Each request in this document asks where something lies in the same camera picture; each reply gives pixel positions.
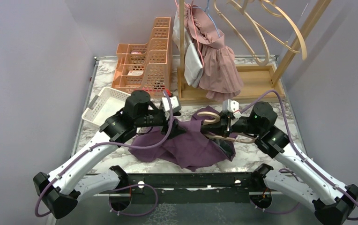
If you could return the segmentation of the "purple cloth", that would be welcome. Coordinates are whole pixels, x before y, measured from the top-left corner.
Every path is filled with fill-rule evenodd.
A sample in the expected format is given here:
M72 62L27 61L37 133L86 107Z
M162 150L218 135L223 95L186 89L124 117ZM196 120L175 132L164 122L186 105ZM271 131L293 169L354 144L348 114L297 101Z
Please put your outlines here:
M200 112L218 113L211 106L201 108L190 120L179 122L179 126L186 129L185 134L167 139L154 148L144 150L130 148L129 152L142 162L149 163L162 159L193 172L221 161L232 161L236 156L234 144L230 141L205 137L201 133L201 121L204 118L197 115Z

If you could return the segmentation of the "pink clothes pile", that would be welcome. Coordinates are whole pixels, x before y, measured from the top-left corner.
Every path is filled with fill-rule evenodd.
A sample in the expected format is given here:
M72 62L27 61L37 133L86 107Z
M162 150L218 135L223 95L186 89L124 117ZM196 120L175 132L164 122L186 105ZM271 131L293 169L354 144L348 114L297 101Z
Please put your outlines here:
M192 37L194 30L192 22L188 20L188 13L186 6L184 24ZM215 101L239 95L244 83L236 68L234 51L225 44L224 33L219 29L219 38L213 23L201 9L194 8L193 14L205 63L198 87L207 91L206 98Z

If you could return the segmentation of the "white skirt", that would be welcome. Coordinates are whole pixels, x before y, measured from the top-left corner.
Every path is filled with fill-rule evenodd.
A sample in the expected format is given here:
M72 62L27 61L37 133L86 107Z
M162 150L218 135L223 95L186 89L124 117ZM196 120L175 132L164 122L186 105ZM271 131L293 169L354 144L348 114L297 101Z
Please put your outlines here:
M173 23L172 40L178 48L180 48L180 24L179 13L176 12ZM189 86L197 88L199 81L203 74L203 65L199 54L196 50L193 38L189 35L189 32L184 28L184 47L185 47L185 69L184 78Z

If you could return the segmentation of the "blue wire hanger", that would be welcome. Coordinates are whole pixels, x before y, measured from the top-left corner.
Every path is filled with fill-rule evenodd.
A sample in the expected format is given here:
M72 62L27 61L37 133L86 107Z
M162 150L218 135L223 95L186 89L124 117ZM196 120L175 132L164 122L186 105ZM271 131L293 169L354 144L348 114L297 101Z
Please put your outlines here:
M211 20L211 22L213 23L213 25L214 25L214 27L215 27L215 30L216 30L216 32L217 32L219 38L220 38L220 37L221 37L221 34L220 34L220 32L219 32L219 29L217 28L215 21L213 20L213 18L211 17L211 15L210 15L210 13L209 13L209 5L210 5L210 0L207 0L207 5L206 5L205 8L201 8L201 7L199 7L199 6L193 6L193 8L201 9L201 10L208 16L208 18L209 18L209 19Z

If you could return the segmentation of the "pink wire hanger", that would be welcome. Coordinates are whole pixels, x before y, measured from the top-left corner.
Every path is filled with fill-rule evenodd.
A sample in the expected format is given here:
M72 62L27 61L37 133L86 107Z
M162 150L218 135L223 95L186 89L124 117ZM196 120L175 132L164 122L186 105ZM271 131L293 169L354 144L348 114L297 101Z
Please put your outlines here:
M200 42L199 42L199 39L197 36L196 24L194 21L194 14L193 14L194 1L192 1L191 4L187 6L187 8L189 9L189 13L188 13L189 19L188 20L192 22L192 26L193 26L193 30L194 30L194 36L192 36L192 37L196 41L196 50L199 54L199 57L200 57L200 60L202 63L202 67L204 68L205 67L204 58L203 58L201 50L200 50Z

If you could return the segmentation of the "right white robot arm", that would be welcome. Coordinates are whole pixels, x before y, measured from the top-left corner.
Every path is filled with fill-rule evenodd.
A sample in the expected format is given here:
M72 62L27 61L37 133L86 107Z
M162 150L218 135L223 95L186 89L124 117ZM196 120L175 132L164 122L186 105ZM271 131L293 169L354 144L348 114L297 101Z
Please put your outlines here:
M257 102L249 116L238 110L222 111L215 119L202 123L203 132L221 137L235 133L250 135L263 153L287 166L301 181L281 174L267 164L261 164L251 174L251 186L258 191L279 191L309 208L324 225L342 225L358 202L358 187L346 185L324 171L275 126L277 113L267 102Z

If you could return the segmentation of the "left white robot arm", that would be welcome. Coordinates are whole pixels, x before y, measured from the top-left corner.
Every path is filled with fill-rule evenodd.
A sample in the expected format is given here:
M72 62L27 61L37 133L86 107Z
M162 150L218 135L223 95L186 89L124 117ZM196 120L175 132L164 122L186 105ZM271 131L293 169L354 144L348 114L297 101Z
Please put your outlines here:
M92 139L68 161L49 173L39 172L33 178L38 195L34 208L41 218L39 206L44 203L48 213L56 219L68 215L79 201L107 190L123 192L127 179L115 171L107 171L92 178L87 173L103 158L136 136L139 128L160 127L163 138L152 147L173 138L174 116L181 110L178 97L163 91L160 105L156 106L150 94L136 90L131 94L103 88L84 111L83 120L98 126Z

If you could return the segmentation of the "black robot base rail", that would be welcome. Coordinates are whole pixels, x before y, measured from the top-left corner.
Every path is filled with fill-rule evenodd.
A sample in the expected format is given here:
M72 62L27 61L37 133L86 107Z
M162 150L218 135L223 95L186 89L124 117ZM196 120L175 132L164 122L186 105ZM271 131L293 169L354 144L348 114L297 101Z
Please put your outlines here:
M263 179L273 167L224 173L126 173L118 165L109 170L119 176L119 191L109 191L113 204L249 203L251 192L266 189Z

